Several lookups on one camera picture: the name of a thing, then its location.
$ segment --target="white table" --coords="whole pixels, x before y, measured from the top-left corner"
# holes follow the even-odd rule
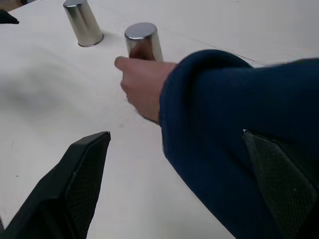
[[[233,238],[165,159],[160,128],[126,102],[113,62],[127,55],[124,30],[139,21],[158,26],[167,61],[214,46],[253,65],[316,56],[319,28],[310,19],[318,1],[302,3],[298,10],[303,16],[282,15],[297,9],[297,0],[291,2],[91,0],[105,39],[90,48],[77,45],[63,0],[37,1],[12,11],[20,24],[0,25],[4,224],[70,144],[108,130],[112,140],[89,239]],[[279,7],[271,10],[272,3]]]

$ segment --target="metal cup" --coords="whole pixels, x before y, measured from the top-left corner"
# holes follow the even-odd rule
[[[130,58],[163,61],[158,29],[152,23],[141,22],[125,31],[126,45]]]
[[[66,0],[63,6],[80,46],[94,46],[104,39],[87,0]]]

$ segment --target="hand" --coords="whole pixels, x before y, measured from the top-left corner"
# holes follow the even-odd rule
[[[160,94],[176,64],[118,57],[114,65],[123,72],[121,87],[128,102],[141,116],[158,123]]]

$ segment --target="blue fleece sleeve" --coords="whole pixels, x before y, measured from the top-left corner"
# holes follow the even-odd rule
[[[253,173],[242,130],[263,132],[319,155],[319,60],[254,69],[207,50],[185,58],[160,99],[164,153],[238,239],[281,238]]]

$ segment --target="black object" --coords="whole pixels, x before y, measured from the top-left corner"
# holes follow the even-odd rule
[[[3,224],[2,224],[2,220],[0,218],[0,233],[3,233],[4,232],[4,227],[3,227]]]
[[[27,5],[29,3],[28,0],[20,0],[20,2],[21,2],[22,5]]]
[[[285,239],[319,239],[319,175],[295,145],[243,134],[263,198]]]
[[[0,239],[85,239],[99,198],[109,132],[72,144],[35,186]]]
[[[0,24],[19,24],[19,21],[11,16],[9,13],[7,13],[5,10],[0,9]]]

